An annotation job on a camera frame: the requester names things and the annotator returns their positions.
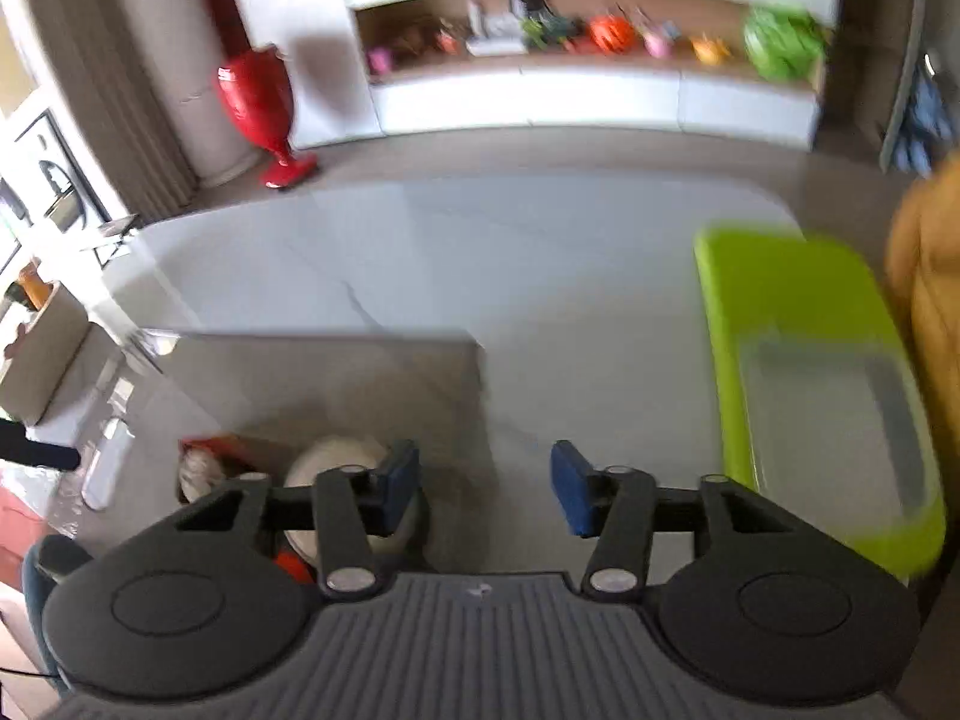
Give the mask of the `orange toy in organizer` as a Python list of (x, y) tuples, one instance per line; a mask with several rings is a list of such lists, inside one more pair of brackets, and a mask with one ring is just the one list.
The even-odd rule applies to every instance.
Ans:
[(41, 310), (49, 302), (53, 293), (52, 284), (48, 283), (39, 273), (41, 262), (37, 259), (31, 259), (20, 271), (16, 281), (25, 291), (26, 299), (32, 305), (32, 309)]

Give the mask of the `red orange plush duck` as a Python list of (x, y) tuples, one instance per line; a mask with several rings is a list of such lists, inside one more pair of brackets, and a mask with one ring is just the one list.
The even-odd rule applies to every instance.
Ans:
[(293, 580), (301, 585), (312, 587), (316, 583), (316, 573), (308, 562), (304, 561), (293, 551), (279, 550), (274, 562), (282, 571), (285, 571)]

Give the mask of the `yellow toy pot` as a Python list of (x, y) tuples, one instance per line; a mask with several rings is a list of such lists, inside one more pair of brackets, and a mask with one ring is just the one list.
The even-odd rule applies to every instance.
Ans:
[(719, 37), (702, 34), (701, 36), (688, 37), (688, 42), (701, 65), (720, 67), (732, 57), (732, 50)]

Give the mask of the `orange pumpkin toy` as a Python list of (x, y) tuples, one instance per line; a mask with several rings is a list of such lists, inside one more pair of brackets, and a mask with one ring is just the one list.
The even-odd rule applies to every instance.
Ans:
[(623, 15), (597, 15), (587, 21), (587, 34), (599, 52), (607, 55), (630, 54), (638, 45), (638, 33)]

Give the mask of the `pink small cup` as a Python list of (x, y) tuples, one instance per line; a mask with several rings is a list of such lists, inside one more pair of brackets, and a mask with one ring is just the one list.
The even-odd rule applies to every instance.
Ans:
[(379, 78), (394, 71), (394, 53), (388, 47), (375, 47), (366, 52), (371, 75)]

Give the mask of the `red floor vase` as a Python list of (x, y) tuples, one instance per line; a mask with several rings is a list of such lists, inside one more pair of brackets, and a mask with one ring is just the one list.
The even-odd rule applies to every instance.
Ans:
[(217, 70), (217, 88), (235, 127), (272, 156), (262, 183), (290, 190), (319, 169), (315, 154), (298, 154), (290, 143), (295, 99), (283, 57), (274, 44), (249, 49)]

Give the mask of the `pink toy cup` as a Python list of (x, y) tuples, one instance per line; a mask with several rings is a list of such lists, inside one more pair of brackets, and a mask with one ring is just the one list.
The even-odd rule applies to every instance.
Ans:
[(680, 32), (672, 23), (647, 26), (641, 29), (640, 34), (647, 54), (658, 60), (667, 60), (674, 55), (680, 37)]

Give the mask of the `crochet doll green dress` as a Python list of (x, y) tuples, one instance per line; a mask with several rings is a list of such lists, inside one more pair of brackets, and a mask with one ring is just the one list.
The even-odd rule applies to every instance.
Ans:
[(253, 471), (244, 445), (235, 436), (179, 440), (178, 499), (181, 504), (192, 504), (228, 479)]

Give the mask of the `round beige zipper pouch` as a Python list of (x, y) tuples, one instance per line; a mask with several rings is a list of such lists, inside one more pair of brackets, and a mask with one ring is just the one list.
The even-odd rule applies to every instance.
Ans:
[(285, 488), (285, 538), (316, 569), (423, 557), (431, 512), (415, 442), (327, 437), (295, 460)]

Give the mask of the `green plastic bag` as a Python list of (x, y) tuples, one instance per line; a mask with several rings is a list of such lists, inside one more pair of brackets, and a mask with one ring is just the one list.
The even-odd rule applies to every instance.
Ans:
[(750, 8), (742, 36), (750, 64), (770, 82), (808, 82), (830, 41), (808, 11), (781, 7)]

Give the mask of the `blue robot figurine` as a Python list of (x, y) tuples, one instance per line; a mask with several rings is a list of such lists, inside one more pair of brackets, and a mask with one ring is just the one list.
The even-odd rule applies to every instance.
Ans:
[(898, 171), (929, 177), (957, 146), (949, 89), (949, 77), (940, 68), (937, 55), (924, 52), (895, 138), (892, 161)]

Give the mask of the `green bin lid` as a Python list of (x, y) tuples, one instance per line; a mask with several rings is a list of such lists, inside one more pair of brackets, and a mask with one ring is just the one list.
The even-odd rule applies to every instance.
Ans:
[(939, 463), (907, 348), (843, 242), (705, 227), (695, 239), (722, 469), (901, 580), (939, 559)]

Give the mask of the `yellow cushioned chair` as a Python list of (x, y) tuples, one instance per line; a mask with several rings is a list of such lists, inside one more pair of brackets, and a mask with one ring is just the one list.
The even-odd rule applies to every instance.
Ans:
[(958, 481), (958, 156), (915, 182), (885, 250), (885, 280), (918, 362), (942, 475)]

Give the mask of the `green toy tractor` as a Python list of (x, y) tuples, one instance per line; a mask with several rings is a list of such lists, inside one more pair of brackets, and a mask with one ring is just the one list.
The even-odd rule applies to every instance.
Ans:
[(524, 18), (521, 29), (524, 46), (529, 50), (573, 50), (574, 43), (584, 34), (586, 23), (583, 18), (540, 11)]

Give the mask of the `smoky transparent storage bin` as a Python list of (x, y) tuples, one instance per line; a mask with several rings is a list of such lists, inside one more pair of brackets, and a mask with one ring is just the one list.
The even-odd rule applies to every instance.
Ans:
[(285, 478), (327, 437), (420, 447), (431, 509), (428, 562), (482, 569), (496, 473), (482, 410), (482, 349), (467, 335), (296, 335), (142, 330), (122, 349), (132, 447), (104, 511), (76, 538), (93, 553), (172, 514), (181, 440), (239, 440), (254, 468)]

